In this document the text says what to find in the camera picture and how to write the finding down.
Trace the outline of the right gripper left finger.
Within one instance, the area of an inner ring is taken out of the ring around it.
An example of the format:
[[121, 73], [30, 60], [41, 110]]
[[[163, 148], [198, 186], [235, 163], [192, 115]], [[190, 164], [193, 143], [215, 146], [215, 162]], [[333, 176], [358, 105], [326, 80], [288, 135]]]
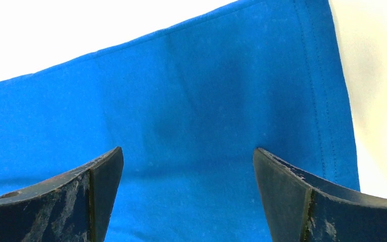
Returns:
[[0, 241], [104, 241], [123, 171], [120, 147], [0, 196]]

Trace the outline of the blue t shirt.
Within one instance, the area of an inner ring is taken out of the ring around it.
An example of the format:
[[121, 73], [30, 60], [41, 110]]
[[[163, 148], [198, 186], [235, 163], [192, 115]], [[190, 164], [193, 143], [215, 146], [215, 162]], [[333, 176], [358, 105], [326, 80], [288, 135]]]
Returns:
[[116, 146], [107, 241], [270, 241], [262, 147], [360, 188], [328, 1], [237, 1], [0, 82], [0, 195]]

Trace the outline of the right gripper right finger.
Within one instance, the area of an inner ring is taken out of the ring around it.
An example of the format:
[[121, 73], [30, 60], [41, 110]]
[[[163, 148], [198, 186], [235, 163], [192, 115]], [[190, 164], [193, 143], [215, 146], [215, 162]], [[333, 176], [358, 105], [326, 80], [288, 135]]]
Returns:
[[262, 148], [253, 165], [273, 241], [387, 241], [387, 199], [337, 185]]

